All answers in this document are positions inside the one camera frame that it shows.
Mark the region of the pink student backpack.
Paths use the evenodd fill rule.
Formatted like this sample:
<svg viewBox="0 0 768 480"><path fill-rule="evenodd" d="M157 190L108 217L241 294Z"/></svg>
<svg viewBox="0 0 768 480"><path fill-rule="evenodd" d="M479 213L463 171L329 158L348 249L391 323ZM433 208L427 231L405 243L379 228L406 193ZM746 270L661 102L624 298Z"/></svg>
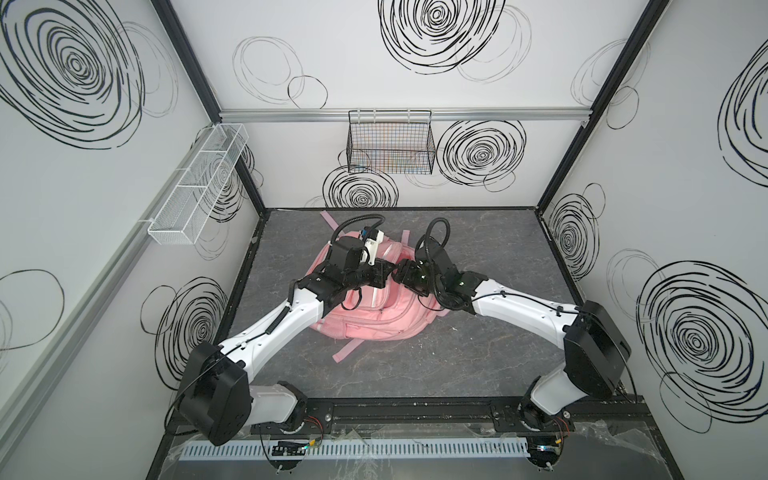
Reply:
<svg viewBox="0 0 768 480"><path fill-rule="evenodd" d="M323 212L329 226L334 228L331 240L323 247L311 264L307 274L324 258L328 243L342 236L354 236L361 240L361 232L375 228L381 231L384 217L367 214L352 217L342 223L336 222L329 213ZM391 239L384 234L384 241L378 249L377 258L388 260L395 265L404 259L413 259L415 249L408 245L410 232L403 231L401 238ZM346 299L338 306L324 306L325 315L311 325L315 331L347 344L333 355L339 363L365 341L395 341L411 338L422 332L436 318L447 313L429 297L420 297L392 280L392 274L382 289L364 286L349 291Z"/></svg>

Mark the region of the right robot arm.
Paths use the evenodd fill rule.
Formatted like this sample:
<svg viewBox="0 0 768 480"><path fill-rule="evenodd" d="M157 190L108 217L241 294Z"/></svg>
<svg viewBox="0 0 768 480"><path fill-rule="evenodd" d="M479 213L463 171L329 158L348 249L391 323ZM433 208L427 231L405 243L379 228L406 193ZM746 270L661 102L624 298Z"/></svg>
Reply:
<svg viewBox="0 0 768 480"><path fill-rule="evenodd" d="M473 271L461 271L432 239L413 260L402 260L392 279L445 310L507 322L550 342L563 353L561 364L536 378L517 407L523 425L541 431L571 404L609 400L618 390L631 348L599 303L580 305L541 299Z"/></svg>

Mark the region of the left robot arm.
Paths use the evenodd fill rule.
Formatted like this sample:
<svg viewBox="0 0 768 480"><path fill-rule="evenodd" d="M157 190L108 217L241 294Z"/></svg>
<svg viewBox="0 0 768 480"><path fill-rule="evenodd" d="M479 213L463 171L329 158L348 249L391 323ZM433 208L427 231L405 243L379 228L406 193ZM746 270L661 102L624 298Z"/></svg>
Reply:
<svg viewBox="0 0 768 480"><path fill-rule="evenodd" d="M377 256L384 240L382 232L368 230L330 241L325 259L291 283L275 309L217 345L200 343L189 356L169 411L215 446L245 426L297 427L303 418L299 391L285 383L258 386L254 379L290 340L341 305L348 292L385 286L394 265Z"/></svg>

